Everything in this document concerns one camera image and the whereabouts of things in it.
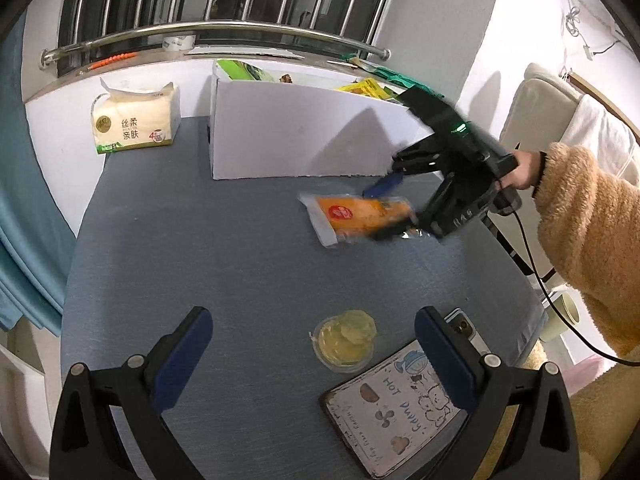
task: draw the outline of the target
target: gold circular logo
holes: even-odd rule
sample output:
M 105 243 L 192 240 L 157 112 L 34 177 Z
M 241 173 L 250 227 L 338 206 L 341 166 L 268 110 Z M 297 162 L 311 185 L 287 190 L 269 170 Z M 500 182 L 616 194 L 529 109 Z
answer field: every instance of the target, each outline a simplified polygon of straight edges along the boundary
M 102 134 L 105 134 L 106 132 L 108 132 L 110 128 L 111 128 L 111 119 L 108 118 L 106 115 L 101 116 L 100 118 L 98 118 L 97 121 L 95 121 L 95 129 Z

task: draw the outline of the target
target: black cuff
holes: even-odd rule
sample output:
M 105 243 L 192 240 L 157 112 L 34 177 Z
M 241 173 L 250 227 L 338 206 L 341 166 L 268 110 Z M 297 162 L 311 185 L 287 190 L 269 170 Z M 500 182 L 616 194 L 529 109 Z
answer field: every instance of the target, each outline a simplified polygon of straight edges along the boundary
M 531 194 L 532 198 L 536 197 L 536 193 L 538 192 L 538 187 L 540 186 L 540 181 L 542 180 L 542 176 L 545 174 L 546 167 L 546 153 L 540 152 L 540 171 L 538 172 L 538 180 L 536 181 L 536 185 L 533 188 L 533 193 Z

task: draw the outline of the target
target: blue curtain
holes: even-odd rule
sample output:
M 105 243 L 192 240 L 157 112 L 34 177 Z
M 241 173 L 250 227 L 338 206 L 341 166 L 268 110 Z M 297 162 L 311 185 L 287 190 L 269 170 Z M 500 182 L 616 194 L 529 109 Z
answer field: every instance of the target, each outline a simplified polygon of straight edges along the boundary
M 26 316 L 60 335 L 76 238 L 36 160 L 22 102 L 23 15 L 0 45 L 0 325 Z

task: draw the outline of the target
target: white cloth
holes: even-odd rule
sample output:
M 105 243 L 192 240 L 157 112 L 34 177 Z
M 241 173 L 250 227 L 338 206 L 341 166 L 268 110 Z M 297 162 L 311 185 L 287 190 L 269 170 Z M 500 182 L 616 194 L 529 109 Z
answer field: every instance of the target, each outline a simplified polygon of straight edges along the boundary
M 640 183 L 640 148 L 633 132 L 590 95 L 584 95 L 560 142 L 585 146 L 606 173 Z

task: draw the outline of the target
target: person's hand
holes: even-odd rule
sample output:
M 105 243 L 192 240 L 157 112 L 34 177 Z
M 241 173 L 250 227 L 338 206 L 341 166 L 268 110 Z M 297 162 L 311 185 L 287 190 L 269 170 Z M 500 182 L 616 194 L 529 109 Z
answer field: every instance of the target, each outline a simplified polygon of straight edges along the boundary
M 540 178 L 542 159 L 540 152 L 514 150 L 513 155 L 518 160 L 518 167 L 500 180 L 502 187 L 514 186 L 516 189 L 529 189 L 536 186 Z

